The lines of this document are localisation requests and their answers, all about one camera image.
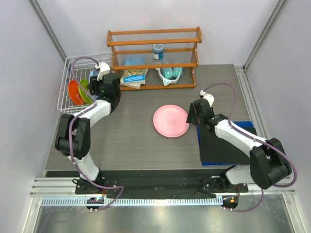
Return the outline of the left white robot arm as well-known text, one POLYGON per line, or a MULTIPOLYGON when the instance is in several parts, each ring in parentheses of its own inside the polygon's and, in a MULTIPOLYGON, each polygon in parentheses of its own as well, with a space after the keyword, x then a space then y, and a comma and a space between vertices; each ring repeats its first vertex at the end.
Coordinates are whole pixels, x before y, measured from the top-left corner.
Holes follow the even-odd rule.
POLYGON ((72 161, 92 193, 100 193, 103 179, 100 169, 90 156, 91 127, 110 115, 121 100, 120 78, 108 73, 103 79, 93 78, 89 85, 91 93, 98 98, 84 110, 73 115, 63 114, 55 138, 55 148, 72 161))

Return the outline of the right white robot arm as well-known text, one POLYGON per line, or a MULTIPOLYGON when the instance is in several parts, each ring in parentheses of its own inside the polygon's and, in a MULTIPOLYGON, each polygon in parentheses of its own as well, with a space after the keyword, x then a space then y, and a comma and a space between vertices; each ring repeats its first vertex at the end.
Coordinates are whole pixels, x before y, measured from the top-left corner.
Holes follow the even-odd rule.
POLYGON ((222 114, 214 114, 208 100, 198 99, 190 104, 187 123, 198 129, 202 163, 224 164, 220 188, 232 191, 237 184, 254 183, 261 189, 280 187, 279 182, 297 171, 285 155, 279 140, 258 137, 234 124, 222 114))

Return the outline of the light blue plate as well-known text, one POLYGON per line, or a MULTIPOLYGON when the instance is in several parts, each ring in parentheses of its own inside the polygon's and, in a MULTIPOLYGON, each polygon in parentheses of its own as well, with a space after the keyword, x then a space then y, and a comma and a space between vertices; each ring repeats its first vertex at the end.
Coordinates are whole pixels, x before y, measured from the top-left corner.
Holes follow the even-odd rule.
POLYGON ((91 70, 89 74, 89 84, 93 85, 93 83, 97 82, 99 71, 96 69, 91 70))

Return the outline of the pink plate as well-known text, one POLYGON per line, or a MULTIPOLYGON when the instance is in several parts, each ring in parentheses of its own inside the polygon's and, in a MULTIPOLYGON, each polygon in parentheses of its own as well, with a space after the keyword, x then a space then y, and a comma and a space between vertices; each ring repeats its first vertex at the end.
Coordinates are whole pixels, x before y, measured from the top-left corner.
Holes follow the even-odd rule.
POLYGON ((177 105, 163 105, 153 115, 153 125, 162 136, 176 138, 185 134, 189 128, 187 112, 177 105))

